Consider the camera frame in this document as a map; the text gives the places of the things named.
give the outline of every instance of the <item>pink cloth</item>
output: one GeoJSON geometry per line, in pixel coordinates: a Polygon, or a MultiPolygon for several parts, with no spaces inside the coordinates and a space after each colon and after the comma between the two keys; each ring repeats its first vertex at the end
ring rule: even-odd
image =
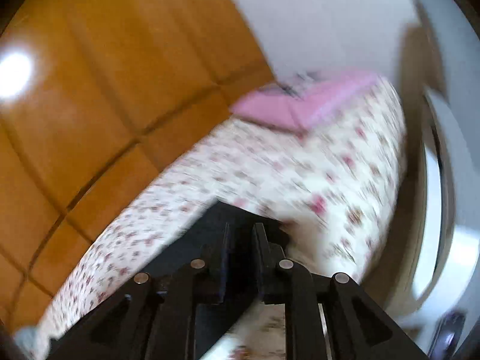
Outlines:
{"type": "Polygon", "coordinates": [[[230,110],[262,125],[308,131],[377,79],[373,72],[350,71],[323,81],[308,78],[293,85],[267,85],[240,98],[230,110]]]}

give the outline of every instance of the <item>white floral cloth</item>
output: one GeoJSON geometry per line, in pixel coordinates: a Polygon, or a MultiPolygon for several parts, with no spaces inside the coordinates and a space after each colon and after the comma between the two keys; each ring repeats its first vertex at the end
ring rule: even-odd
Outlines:
{"type": "MultiPolygon", "coordinates": [[[[304,136],[231,118],[158,176],[98,237],[38,326],[35,357],[217,198],[281,220],[291,258],[359,281],[387,237],[404,164],[400,100],[385,79],[304,136]]],[[[256,304],[206,356],[284,358],[282,306],[256,304]]]]}

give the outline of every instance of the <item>floral pattern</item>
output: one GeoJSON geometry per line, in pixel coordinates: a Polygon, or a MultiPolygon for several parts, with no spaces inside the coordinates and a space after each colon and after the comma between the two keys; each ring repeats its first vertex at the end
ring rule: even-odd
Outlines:
{"type": "MultiPolygon", "coordinates": [[[[359,281],[383,249],[404,171],[405,125],[379,79],[308,134],[231,118],[177,159],[98,237],[38,326],[35,357],[180,237],[214,199],[284,223],[287,254],[359,281]]],[[[205,356],[284,359],[282,306],[251,307],[205,356]]]]}

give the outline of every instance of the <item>bright light spot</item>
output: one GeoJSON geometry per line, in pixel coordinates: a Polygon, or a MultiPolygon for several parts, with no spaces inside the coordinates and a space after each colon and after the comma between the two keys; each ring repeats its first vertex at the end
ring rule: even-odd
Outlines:
{"type": "Polygon", "coordinates": [[[25,54],[14,52],[0,62],[0,97],[18,94],[32,73],[32,62],[25,54]]]}

